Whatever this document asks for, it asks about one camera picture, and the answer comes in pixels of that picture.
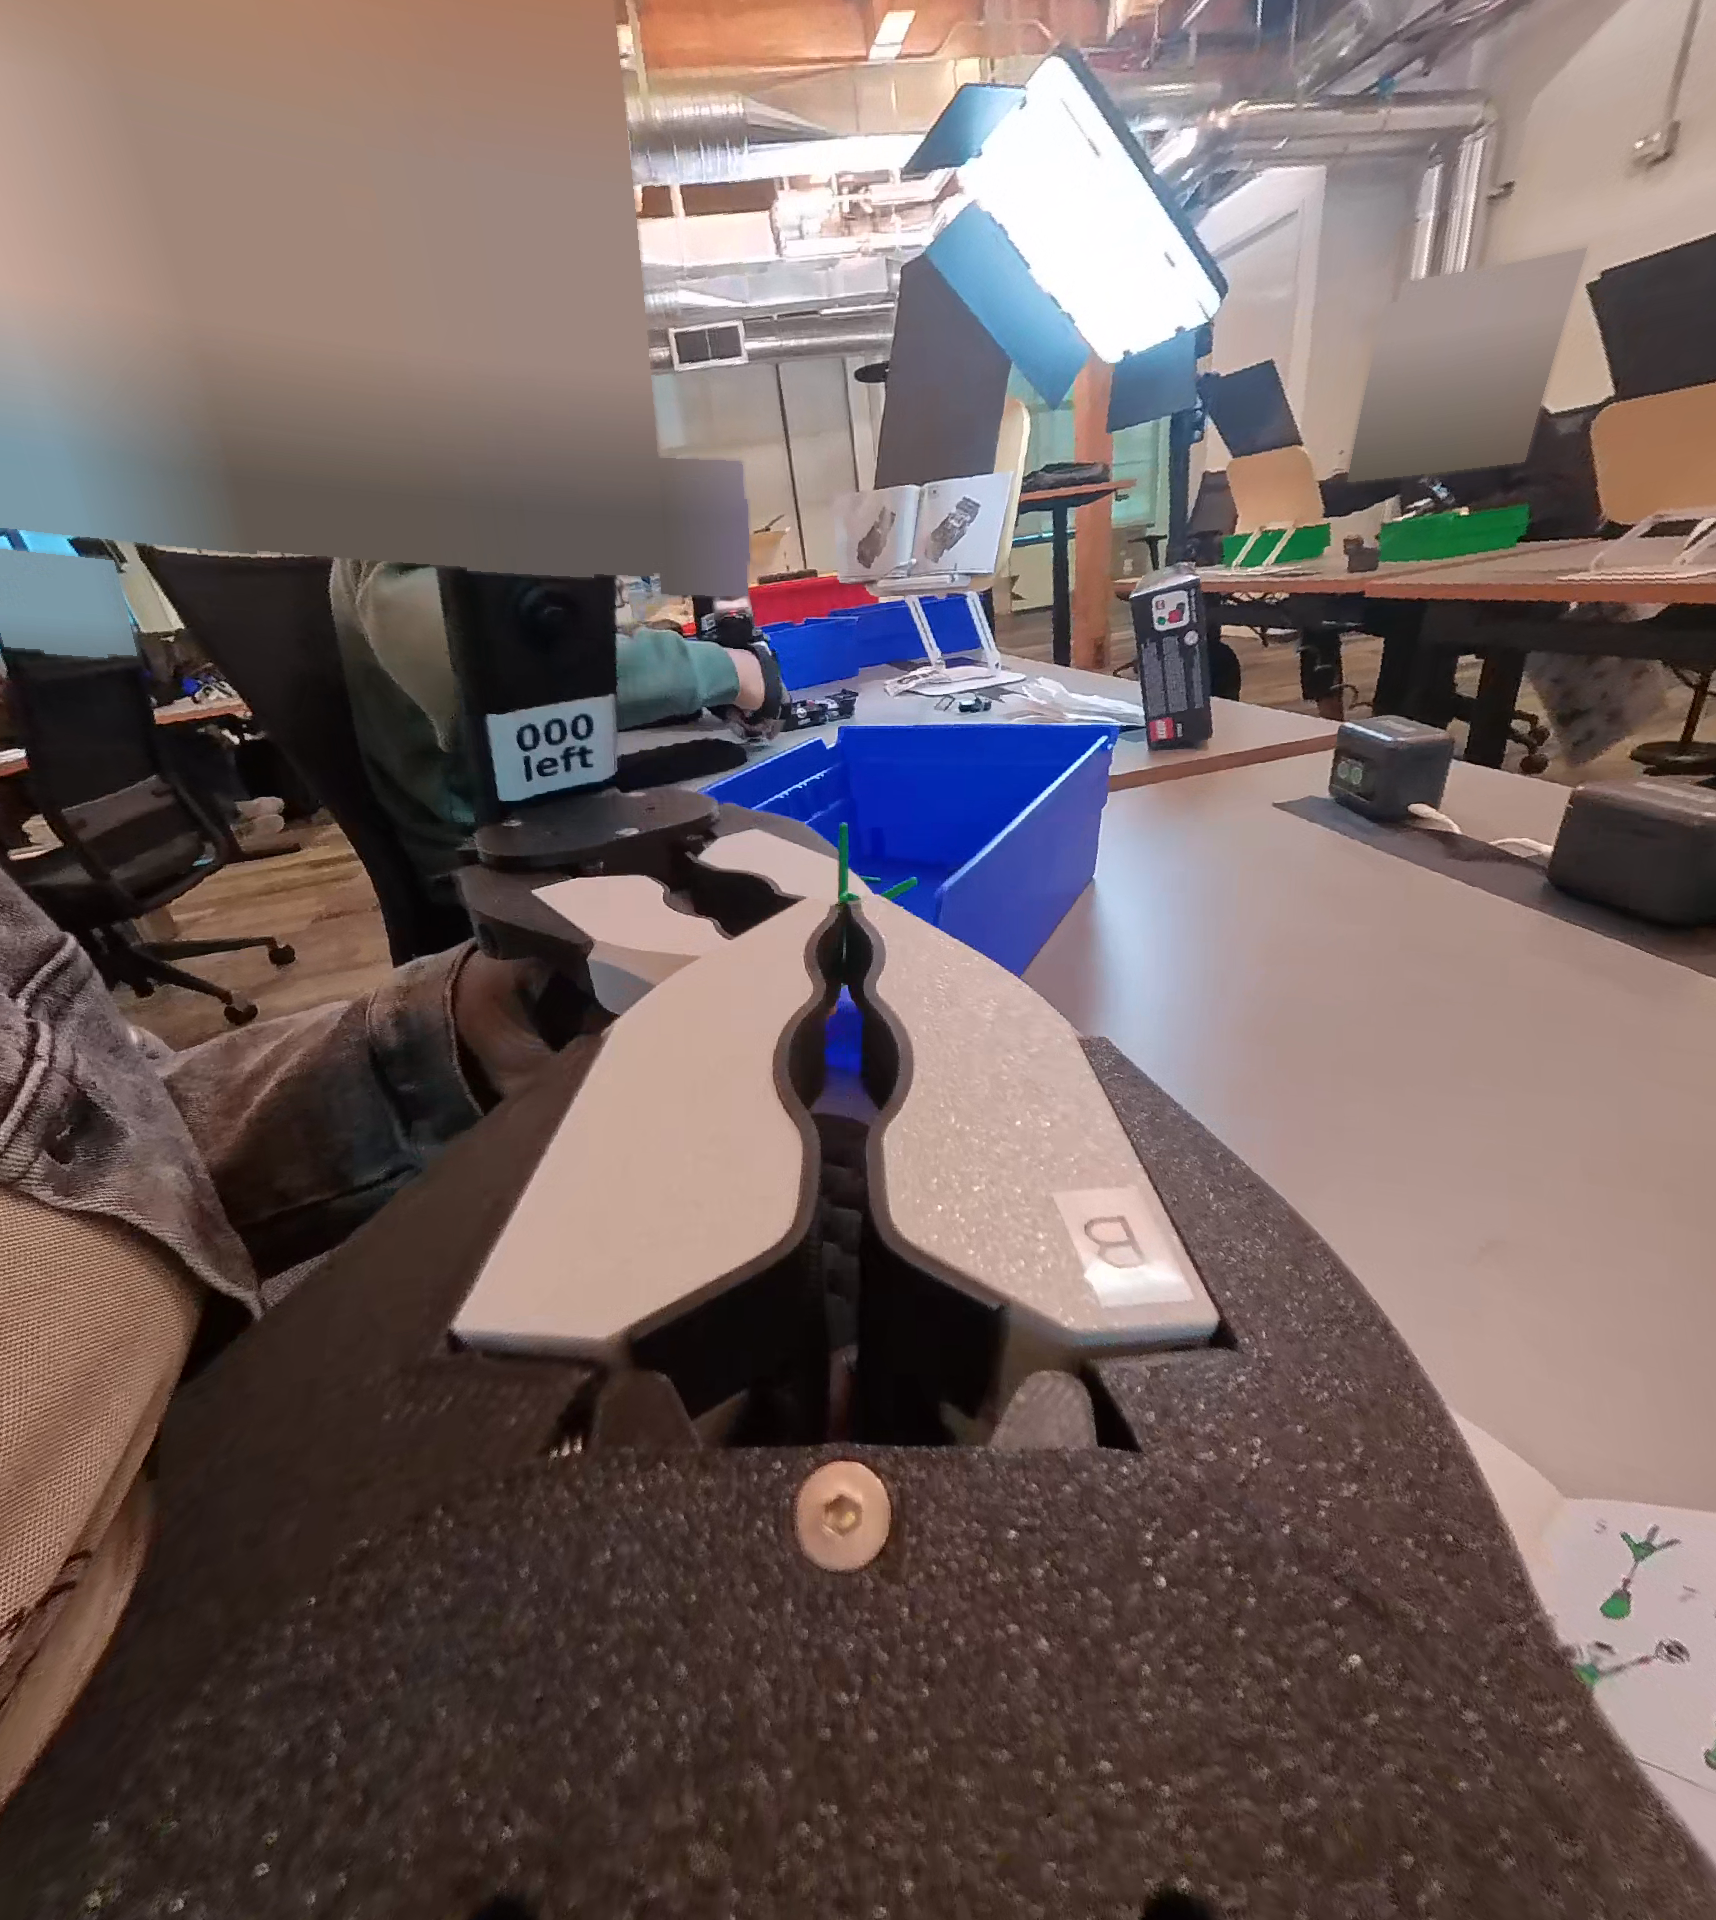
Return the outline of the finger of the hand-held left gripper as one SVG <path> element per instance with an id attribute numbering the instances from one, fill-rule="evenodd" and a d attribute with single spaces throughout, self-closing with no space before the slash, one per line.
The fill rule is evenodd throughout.
<path id="1" fill-rule="evenodd" d="M 678 859 L 678 899 L 729 941 L 818 903 L 813 828 L 739 828 Z"/>
<path id="2" fill-rule="evenodd" d="M 542 1040 L 601 1035 L 729 934 L 650 877 L 568 877 L 535 889 L 549 939 L 532 1023 Z"/>

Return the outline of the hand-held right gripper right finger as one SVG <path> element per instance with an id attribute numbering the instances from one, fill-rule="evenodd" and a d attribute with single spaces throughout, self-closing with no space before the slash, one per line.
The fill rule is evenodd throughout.
<path id="1" fill-rule="evenodd" d="M 843 907 L 863 1020 L 853 1429 L 1101 1445 L 1099 1369 L 1216 1344 L 1222 1313 L 1072 1024 L 891 901 Z"/>

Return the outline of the green lego stem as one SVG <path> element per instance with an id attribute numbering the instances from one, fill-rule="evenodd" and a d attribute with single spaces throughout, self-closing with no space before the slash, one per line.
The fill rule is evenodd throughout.
<path id="1" fill-rule="evenodd" d="M 865 976 L 865 968 L 869 967 L 869 961 L 860 953 L 860 948 L 866 947 L 866 941 L 863 939 L 863 929 L 859 924 L 859 909 L 865 901 L 905 901 L 919 889 L 920 874 L 907 873 L 905 877 L 897 879 L 859 874 L 853 865 L 848 822 L 839 822 L 834 846 L 837 912 L 829 937 L 826 976 L 837 989 L 847 991 Z"/>

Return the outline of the large blue plastic bin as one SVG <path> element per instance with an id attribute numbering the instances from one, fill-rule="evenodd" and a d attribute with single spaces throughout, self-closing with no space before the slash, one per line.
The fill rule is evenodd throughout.
<path id="1" fill-rule="evenodd" d="M 829 844 L 859 879 L 1008 972 L 1028 972 L 1094 879 L 1108 724 L 845 726 L 708 784 Z"/>

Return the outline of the person's left forearm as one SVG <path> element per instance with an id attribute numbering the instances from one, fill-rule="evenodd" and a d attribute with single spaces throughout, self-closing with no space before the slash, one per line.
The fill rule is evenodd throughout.
<path id="1" fill-rule="evenodd" d="M 465 943 L 344 1003 L 186 1050 L 127 1020 L 0 867 L 0 1188 L 118 1222 L 247 1313 L 483 1119 Z"/>

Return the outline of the lego instruction booklet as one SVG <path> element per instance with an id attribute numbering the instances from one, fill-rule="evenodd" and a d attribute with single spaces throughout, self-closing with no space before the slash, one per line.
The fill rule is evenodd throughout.
<path id="1" fill-rule="evenodd" d="M 1716 1867 L 1716 1513 L 1580 1500 L 1460 1418 L 1567 1664 Z"/>

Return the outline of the black office chair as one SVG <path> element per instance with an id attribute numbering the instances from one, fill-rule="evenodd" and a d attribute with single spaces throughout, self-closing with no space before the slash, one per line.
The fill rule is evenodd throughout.
<path id="1" fill-rule="evenodd" d="M 325 557 L 212 554 L 141 542 L 188 637 L 344 830 L 381 907 L 390 961 L 444 948 L 440 907 L 382 807 L 360 749 Z"/>
<path id="2" fill-rule="evenodd" d="M 28 899 L 85 948 L 111 989 L 205 996 L 227 1024 L 259 1020 L 244 996 L 183 968 L 186 958 L 262 951 L 275 968 L 296 951 L 273 937 L 151 943 L 139 924 L 223 873 L 237 844 L 161 751 L 145 667 L 4 647 L 7 694 L 26 778 L 57 851 L 16 867 Z"/>

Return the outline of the white book stand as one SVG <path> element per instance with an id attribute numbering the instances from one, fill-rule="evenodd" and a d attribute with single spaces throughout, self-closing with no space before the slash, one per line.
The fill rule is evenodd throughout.
<path id="1" fill-rule="evenodd" d="M 1600 582 L 1667 585 L 1716 579 L 1716 505 L 1648 515 L 1590 561 Z"/>
<path id="2" fill-rule="evenodd" d="M 895 698 L 963 703 L 991 698 L 1025 682 L 1025 671 L 1005 662 L 978 590 L 902 590 L 895 599 L 907 611 L 920 647 L 920 662 L 886 684 Z"/>

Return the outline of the clear plastic bag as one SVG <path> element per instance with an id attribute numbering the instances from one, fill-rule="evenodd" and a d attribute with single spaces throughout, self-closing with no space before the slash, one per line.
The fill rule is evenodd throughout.
<path id="1" fill-rule="evenodd" d="M 1117 733 L 1145 733 L 1143 703 L 1088 692 L 1061 681 L 1032 677 L 1010 689 L 1013 717 L 1039 724 L 1108 726 Z"/>

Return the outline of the open booklet on stand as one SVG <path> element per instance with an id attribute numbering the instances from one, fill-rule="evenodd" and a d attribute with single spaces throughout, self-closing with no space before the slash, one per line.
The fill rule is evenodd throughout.
<path id="1" fill-rule="evenodd" d="M 1006 471 L 847 493 L 833 502 L 843 585 L 951 590 L 984 585 L 1010 548 L 1017 476 Z"/>

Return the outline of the small grey case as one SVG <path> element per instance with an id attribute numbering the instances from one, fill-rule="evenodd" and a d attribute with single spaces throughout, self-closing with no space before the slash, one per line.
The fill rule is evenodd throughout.
<path id="1" fill-rule="evenodd" d="M 1443 821 L 1456 743 L 1450 733 L 1404 717 L 1367 717 L 1341 726 L 1328 798 L 1373 822 Z"/>

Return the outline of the wooden board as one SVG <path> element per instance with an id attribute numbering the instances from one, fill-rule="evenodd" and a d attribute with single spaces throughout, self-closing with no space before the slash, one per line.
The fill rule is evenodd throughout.
<path id="1" fill-rule="evenodd" d="M 1328 521 L 1325 490 L 1304 445 L 1231 457 L 1226 485 L 1234 532 L 1298 531 Z"/>
<path id="2" fill-rule="evenodd" d="M 1590 461 L 1607 524 L 1716 511 L 1716 382 L 1615 398 L 1590 420 Z"/>

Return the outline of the person's beige printed shirt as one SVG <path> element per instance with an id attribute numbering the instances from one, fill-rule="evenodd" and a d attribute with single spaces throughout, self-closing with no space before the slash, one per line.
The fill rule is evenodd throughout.
<path id="1" fill-rule="evenodd" d="M 199 1155 L 0 1181 L 0 1816 L 125 1622 L 154 1527 L 142 1472 L 223 1294 L 259 1309 Z"/>

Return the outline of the studio light panel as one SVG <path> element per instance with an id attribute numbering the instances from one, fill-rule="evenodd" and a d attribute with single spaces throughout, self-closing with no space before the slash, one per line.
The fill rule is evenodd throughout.
<path id="1" fill-rule="evenodd" d="M 960 86 L 900 166 L 928 177 L 955 190 L 922 259 L 1047 406 L 1103 365 L 1111 433 L 1200 413 L 1229 278 L 1082 54 Z"/>

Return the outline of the black monitor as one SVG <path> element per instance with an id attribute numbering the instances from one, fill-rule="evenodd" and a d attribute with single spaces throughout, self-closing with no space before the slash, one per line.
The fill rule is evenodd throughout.
<path id="1" fill-rule="evenodd" d="M 1716 232 L 1607 268 L 1586 292 L 1615 400 L 1716 384 Z"/>

